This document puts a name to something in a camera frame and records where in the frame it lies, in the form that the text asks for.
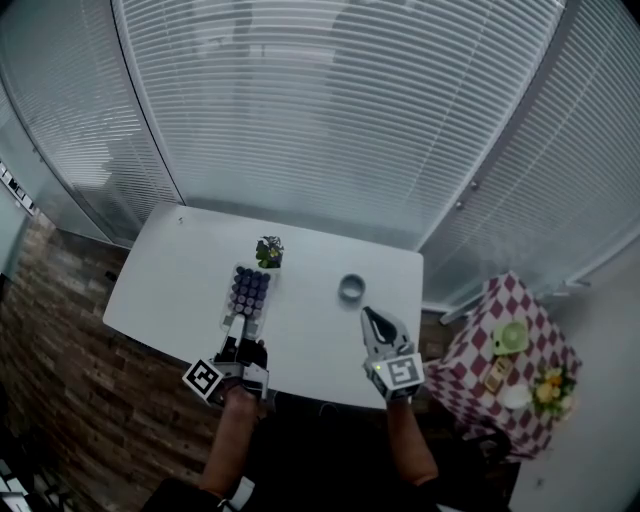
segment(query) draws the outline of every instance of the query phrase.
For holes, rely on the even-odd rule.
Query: potted plant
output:
[[[279,236],[263,236],[256,246],[256,259],[261,268],[280,268],[284,247]]]
[[[575,379],[569,375],[565,365],[548,368],[541,372],[533,389],[533,404],[536,411],[548,412],[554,419],[562,419],[573,407]]]

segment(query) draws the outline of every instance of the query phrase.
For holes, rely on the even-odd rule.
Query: side table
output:
[[[505,382],[533,387],[541,370],[560,365],[566,365],[575,378],[582,362],[515,273],[490,279],[483,292],[482,301],[445,356],[425,363],[425,385],[455,416],[466,438],[490,433],[486,425],[491,425],[511,440],[510,460],[533,459],[551,441],[554,420],[548,412],[536,412],[533,404],[519,410],[505,408],[501,401]],[[524,352],[506,356],[513,361],[513,369],[493,394],[484,386],[495,360],[492,333],[514,319],[526,320],[529,346]]]

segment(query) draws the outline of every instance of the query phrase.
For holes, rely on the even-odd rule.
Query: dark floor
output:
[[[185,363],[102,323],[113,286],[105,272],[117,274],[126,256],[39,216],[0,304],[5,422],[28,436],[35,462],[70,488],[82,511],[139,510],[164,478],[195,482],[219,419],[183,385]],[[440,357],[451,331],[432,315],[422,324],[423,357]],[[414,408],[428,442],[451,437],[449,415],[437,402],[422,394]],[[505,465],[488,476],[508,497],[516,475],[517,466]]]

